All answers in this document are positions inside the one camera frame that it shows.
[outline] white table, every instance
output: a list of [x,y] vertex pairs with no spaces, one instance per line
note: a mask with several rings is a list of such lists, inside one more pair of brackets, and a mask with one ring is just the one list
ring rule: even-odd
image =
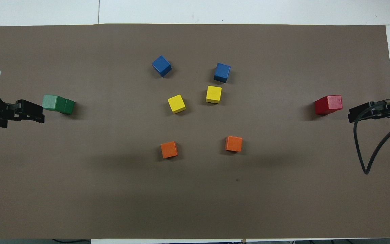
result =
[[[0,26],[98,23],[386,25],[390,57],[390,0],[0,0]],[[244,238],[99,239],[93,243],[238,242]]]

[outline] green block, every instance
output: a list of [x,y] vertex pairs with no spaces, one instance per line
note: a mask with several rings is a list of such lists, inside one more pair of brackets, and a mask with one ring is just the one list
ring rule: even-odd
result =
[[64,114],[71,114],[73,112],[73,106],[74,102],[70,99],[66,99],[65,107],[64,107]]
[[43,96],[42,107],[46,110],[58,111],[60,113],[63,113],[65,111],[64,109],[66,102],[67,99],[63,97],[46,94]]

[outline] yellow cube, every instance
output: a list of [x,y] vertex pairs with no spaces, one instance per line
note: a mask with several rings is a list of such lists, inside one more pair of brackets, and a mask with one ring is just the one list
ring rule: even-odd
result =
[[219,103],[221,101],[222,88],[209,85],[207,87],[206,102]]
[[181,98],[181,95],[173,96],[168,99],[169,106],[172,113],[178,113],[186,109],[186,106]]

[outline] blue cube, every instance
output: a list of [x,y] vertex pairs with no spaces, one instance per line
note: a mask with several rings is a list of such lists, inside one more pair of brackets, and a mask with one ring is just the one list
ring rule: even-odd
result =
[[171,64],[162,55],[160,55],[151,64],[161,77],[164,77],[169,71],[171,71]]
[[230,69],[231,66],[218,63],[218,65],[216,65],[215,76],[213,77],[213,79],[225,83],[226,79],[228,79]]

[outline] brown mat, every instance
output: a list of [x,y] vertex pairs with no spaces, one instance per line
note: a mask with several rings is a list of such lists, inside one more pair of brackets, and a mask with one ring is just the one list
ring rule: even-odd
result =
[[[77,102],[0,128],[0,238],[390,237],[390,140],[366,176],[347,121],[390,97],[384,26],[0,27],[0,69],[5,102]],[[336,94],[344,109],[316,116]],[[389,130],[361,123],[366,160]],[[169,141],[179,156],[162,159]]]

